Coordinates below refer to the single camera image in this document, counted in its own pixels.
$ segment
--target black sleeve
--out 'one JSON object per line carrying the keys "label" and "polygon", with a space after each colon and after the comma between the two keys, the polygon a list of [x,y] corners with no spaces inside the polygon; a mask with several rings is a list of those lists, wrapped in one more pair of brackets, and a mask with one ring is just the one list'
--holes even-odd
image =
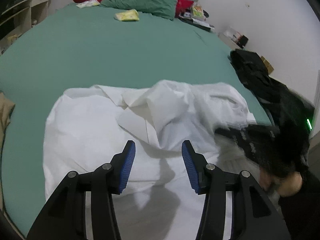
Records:
{"label": "black sleeve", "polygon": [[279,205],[292,240],[320,239],[320,181],[310,171],[302,181],[301,190],[281,197]]}

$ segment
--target person's arm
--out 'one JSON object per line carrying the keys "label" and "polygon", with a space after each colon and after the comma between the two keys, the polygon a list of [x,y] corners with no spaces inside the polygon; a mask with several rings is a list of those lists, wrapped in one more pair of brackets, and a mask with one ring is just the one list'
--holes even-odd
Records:
{"label": "person's arm", "polygon": [[320,181],[310,171],[279,179],[261,169],[261,187],[267,190],[272,182],[279,184],[279,205],[292,239],[320,239]]}

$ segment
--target green bed sheet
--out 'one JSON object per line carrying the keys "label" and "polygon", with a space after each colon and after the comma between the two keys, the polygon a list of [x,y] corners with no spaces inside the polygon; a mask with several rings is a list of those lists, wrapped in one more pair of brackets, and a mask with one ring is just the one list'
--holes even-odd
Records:
{"label": "green bed sheet", "polygon": [[65,89],[94,84],[143,88],[161,79],[225,82],[242,94],[257,121],[269,122],[239,82],[227,58],[230,48],[215,34],[144,13],[139,22],[119,22],[114,14],[120,11],[70,4],[0,56],[0,89],[16,103],[3,149],[4,201],[24,235],[45,203],[45,120]]}

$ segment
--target human hand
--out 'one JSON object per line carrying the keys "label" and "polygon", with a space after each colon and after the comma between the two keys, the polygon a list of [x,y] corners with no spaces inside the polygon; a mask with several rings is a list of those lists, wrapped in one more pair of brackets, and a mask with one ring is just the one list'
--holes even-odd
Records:
{"label": "human hand", "polygon": [[302,186],[302,177],[299,172],[292,172],[286,178],[278,178],[270,175],[260,167],[259,184],[264,190],[268,190],[271,183],[279,185],[277,192],[281,197],[289,197],[299,192]]}

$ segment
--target green light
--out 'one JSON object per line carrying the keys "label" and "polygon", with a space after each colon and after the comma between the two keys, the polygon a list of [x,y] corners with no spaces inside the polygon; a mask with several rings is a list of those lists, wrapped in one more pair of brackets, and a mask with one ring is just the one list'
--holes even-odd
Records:
{"label": "green light", "polygon": [[309,119],[307,119],[307,122],[308,122],[310,130],[312,130],[312,126],[311,126],[311,123],[310,123]]}

